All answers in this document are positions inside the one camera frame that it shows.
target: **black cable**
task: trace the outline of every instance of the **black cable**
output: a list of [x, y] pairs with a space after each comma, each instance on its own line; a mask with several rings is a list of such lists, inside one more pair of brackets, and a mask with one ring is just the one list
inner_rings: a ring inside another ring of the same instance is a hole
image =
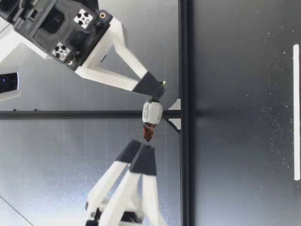
[[19, 211], [17, 211], [8, 201], [6, 201], [6, 199], [4, 199], [1, 195], [0, 195], [0, 199], [2, 199], [10, 208], [12, 208], [19, 216], [21, 216], [28, 224], [30, 224], [31, 226], [34, 226], [26, 217], [24, 217]]

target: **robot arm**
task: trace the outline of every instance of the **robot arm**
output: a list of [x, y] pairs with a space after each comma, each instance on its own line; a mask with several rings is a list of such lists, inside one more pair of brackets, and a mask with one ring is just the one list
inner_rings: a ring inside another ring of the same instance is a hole
[[[122, 171], [129, 166], [110, 200], [105, 200]], [[142, 177], [142, 201], [137, 188]], [[131, 141], [88, 195], [86, 226], [142, 226], [147, 217], [152, 226], [165, 226], [159, 211], [155, 149]]]
[[[127, 48], [126, 30], [122, 23], [105, 10], [94, 12], [94, 9], [77, 0], [3, 2], [7, 7], [4, 10], [3, 4], [0, 4], [0, 16], [11, 23], [14, 30], [8, 35], [13, 39], [7, 37], [0, 40], [0, 47], [8, 46], [9, 52], [19, 54], [1, 53], [0, 64], [8, 58], [9, 66], [20, 66], [13, 64], [22, 62], [18, 57], [25, 55], [27, 50], [24, 46], [27, 46], [43, 58], [51, 56], [65, 64], [82, 78], [156, 99], [164, 94], [165, 89], [160, 82]], [[111, 47], [139, 79], [100, 67]]]

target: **camera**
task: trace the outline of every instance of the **camera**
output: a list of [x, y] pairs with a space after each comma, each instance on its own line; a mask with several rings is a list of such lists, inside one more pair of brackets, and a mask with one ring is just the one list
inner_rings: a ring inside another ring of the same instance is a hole
[[0, 74], [0, 101], [21, 95], [18, 73]]

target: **dark gray panel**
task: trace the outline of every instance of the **dark gray panel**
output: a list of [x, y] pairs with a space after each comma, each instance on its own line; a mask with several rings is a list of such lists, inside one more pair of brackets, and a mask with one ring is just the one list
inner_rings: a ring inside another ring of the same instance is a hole
[[196, 0], [190, 6], [198, 117], [191, 225], [299, 225], [291, 121], [301, 4]]

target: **brown object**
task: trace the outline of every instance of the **brown object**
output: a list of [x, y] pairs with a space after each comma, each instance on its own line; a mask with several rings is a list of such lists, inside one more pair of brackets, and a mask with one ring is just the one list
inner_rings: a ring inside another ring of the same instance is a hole
[[155, 125], [150, 123], [143, 125], [143, 138], [146, 139], [147, 142], [149, 142], [154, 135], [154, 127]]

